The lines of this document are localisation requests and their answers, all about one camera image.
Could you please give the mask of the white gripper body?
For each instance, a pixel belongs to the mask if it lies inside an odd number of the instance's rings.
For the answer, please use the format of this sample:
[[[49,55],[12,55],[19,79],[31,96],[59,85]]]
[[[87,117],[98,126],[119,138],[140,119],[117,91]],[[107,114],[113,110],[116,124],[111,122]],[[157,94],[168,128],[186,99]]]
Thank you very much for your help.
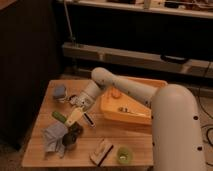
[[[87,111],[93,105],[93,100],[86,95],[74,96],[71,100],[71,104],[77,107],[81,107],[84,111]]]

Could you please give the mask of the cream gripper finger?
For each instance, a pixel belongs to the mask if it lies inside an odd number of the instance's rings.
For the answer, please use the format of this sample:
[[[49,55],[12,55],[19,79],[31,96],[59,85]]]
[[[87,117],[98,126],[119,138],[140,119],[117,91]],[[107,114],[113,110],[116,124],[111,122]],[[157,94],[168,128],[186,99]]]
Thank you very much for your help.
[[[65,125],[67,127],[72,126],[75,122],[77,122],[83,115],[83,111],[81,108],[75,108],[71,115],[67,118]]]

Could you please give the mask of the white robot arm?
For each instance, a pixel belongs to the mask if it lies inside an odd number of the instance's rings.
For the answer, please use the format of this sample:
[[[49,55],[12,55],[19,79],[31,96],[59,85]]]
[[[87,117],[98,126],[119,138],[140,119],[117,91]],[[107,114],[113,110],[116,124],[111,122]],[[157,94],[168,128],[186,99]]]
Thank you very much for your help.
[[[96,67],[73,105],[89,110],[110,86],[151,109],[154,171],[207,171],[198,105],[187,88],[155,88]]]

